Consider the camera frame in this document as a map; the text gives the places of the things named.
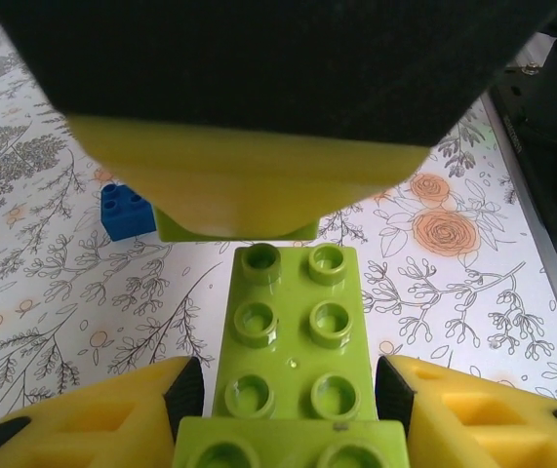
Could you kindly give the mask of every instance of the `table surface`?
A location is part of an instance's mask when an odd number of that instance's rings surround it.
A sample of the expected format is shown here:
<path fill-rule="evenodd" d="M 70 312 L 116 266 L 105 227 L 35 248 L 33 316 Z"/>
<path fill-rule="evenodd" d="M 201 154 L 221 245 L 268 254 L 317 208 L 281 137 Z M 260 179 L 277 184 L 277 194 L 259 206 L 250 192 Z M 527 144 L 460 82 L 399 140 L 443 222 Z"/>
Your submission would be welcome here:
<path fill-rule="evenodd" d="M 0 417 L 188 354 L 211 405 L 243 244 L 111 243 L 112 180 L 0 29 Z M 358 251 L 372 364 L 399 353 L 557 398 L 557 304 L 480 101 L 411 179 L 325 217 L 319 242 Z"/>

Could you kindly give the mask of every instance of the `plastic toy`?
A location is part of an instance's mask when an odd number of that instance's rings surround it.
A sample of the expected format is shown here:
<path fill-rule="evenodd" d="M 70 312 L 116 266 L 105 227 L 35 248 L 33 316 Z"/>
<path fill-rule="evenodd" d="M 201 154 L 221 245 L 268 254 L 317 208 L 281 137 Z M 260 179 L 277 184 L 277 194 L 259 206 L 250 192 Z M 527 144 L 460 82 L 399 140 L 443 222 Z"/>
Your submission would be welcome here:
<path fill-rule="evenodd" d="M 401 356 L 378 361 L 376 397 L 414 468 L 557 468 L 556 400 Z"/>
<path fill-rule="evenodd" d="M 189 358 L 81 388 L 1 419 L 0 468 L 165 468 L 180 420 L 203 401 Z"/>
<path fill-rule="evenodd" d="M 247 239 L 237 239 L 231 237 L 219 237 L 219 236 L 203 236 L 201 234 L 194 234 L 188 231 L 173 219 L 167 216 L 158 208 L 154 208 L 154 220 L 157 224 L 157 231 L 159 232 L 159 239 L 163 242 L 207 242 L 207 241 L 244 241 Z M 304 227 L 286 234 L 284 236 L 274 237 L 271 240 L 274 241 L 312 241 L 317 238 L 317 229 L 319 227 L 319 221 L 311 222 Z"/>
<path fill-rule="evenodd" d="M 100 191 L 100 220 L 112 241 L 156 230 L 152 207 L 126 185 L 109 183 Z"/>
<path fill-rule="evenodd" d="M 398 421 L 188 417 L 174 466 L 184 468 L 408 468 Z"/>
<path fill-rule="evenodd" d="M 235 252 L 213 414 L 375 420 L 356 251 Z"/>
<path fill-rule="evenodd" d="M 556 400 L 399 356 L 374 393 L 356 265 L 238 249 L 213 417 L 174 358 L 1 419 L 0 468 L 557 468 Z"/>

